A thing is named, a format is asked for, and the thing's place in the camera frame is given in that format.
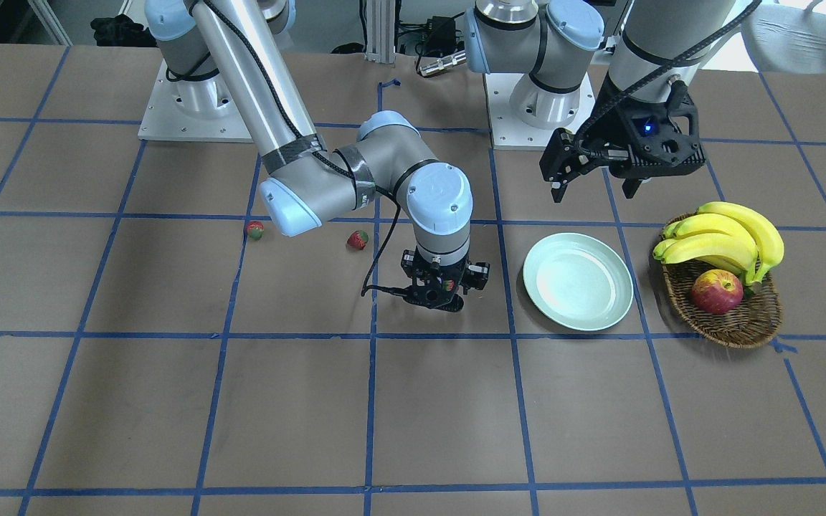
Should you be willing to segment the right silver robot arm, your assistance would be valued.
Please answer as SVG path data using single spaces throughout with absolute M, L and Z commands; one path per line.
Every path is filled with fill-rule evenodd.
M 262 201 L 282 234 L 311 231 L 383 196 L 413 223 L 415 248 L 401 258 L 411 285 L 365 279 L 361 291 L 457 312 L 467 291 L 485 286 L 488 264 L 468 259 L 470 182 L 403 115 L 378 111 L 355 143 L 328 150 L 275 41 L 290 26 L 292 1 L 148 1 L 145 14 L 184 109 L 209 117 L 235 110 L 245 124 L 268 173 Z

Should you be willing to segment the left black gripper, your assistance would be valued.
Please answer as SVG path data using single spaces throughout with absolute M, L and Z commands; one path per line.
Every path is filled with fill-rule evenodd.
M 623 180 L 626 199 L 632 199 L 650 178 L 687 176 L 707 163 L 698 134 L 698 111 L 683 80 L 669 87 L 662 102 L 623 99 L 593 124 L 583 145 L 617 159 L 581 157 L 578 172 L 607 167 L 611 176 Z

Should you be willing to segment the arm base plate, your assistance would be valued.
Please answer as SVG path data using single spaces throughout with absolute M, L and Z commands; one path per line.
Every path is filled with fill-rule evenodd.
M 578 131 L 594 107 L 588 75 L 566 94 L 542 90 L 522 73 L 491 73 L 484 82 L 496 150 L 542 151 L 554 130 Z
M 162 62 L 142 115 L 141 140 L 177 143 L 252 143 L 221 75 L 171 82 Z

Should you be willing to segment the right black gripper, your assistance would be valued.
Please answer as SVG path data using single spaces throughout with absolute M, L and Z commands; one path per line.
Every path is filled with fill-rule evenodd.
M 400 297 L 409 304 L 433 310 L 459 312 L 463 308 L 463 297 L 458 293 L 461 287 L 466 259 L 451 265 L 428 262 L 416 249 L 407 249 L 401 258 L 401 267 L 411 285 L 400 290 Z M 442 291 L 442 282 L 455 281 L 455 290 Z

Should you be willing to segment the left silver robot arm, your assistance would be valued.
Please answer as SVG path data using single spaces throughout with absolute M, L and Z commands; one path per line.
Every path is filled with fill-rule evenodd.
M 707 163 L 688 88 L 712 42 L 728 32 L 731 1 L 634 1 L 594 107 L 580 127 L 570 109 L 605 19 L 587 1 L 476 1 L 463 30 L 473 72 L 518 73 L 511 108 L 553 133 L 538 167 L 560 202 L 569 183 L 607 168 L 633 197 L 652 178 L 687 176 Z

